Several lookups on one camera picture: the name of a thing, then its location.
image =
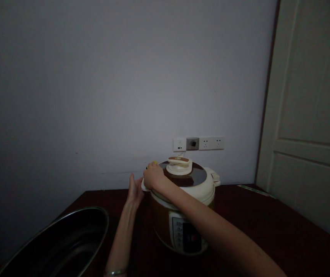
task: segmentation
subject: electrical socket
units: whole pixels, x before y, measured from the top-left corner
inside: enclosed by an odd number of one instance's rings
[[[211,138],[212,137],[199,138],[199,151],[211,150]]]
[[[187,138],[187,151],[199,149],[199,138]]]
[[[222,150],[225,146],[225,137],[212,137],[211,139],[212,150]]]
[[[187,139],[186,138],[173,138],[172,139],[172,150],[174,152],[184,152],[187,150]]]

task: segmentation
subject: metal basin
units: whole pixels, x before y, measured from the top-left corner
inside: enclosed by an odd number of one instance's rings
[[[72,212],[51,223],[0,269],[0,277],[78,277],[96,256],[108,229],[100,207]]]

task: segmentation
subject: white door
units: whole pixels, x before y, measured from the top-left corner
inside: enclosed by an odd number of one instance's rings
[[[257,185],[330,233],[330,0],[281,0]]]

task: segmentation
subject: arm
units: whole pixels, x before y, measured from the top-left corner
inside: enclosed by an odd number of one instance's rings
[[[247,276],[286,276],[281,268],[247,235],[212,209],[190,196],[164,176],[162,168],[150,164],[144,184],[169,199],[203,238]]]
[[[121,213],[104,276],[112,276],[109,273],[117,271],[123,272],[123,274],[119,276],[126,276],[135,215],[144,196],[141,183],[142,178],[134,181],[134,175],[131,174],[128,198]]]

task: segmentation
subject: dark wooden tabletop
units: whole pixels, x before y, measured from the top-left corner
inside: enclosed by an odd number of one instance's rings
[[[62,213],[87,206],[101,206],[109,213],[107,236],[97,257],[102,267],[92,275],[102,276],[127,193],[87,191]],[[220,186],[216,188],[215,211],[254,240],[288,276],[330,276],[330,234],[280,201],[236,185]],[[211,248],[188,257],[163,245],[151,224],[146,193],[136,216],[128,276],[170,275],[239,276],[233,265]]]

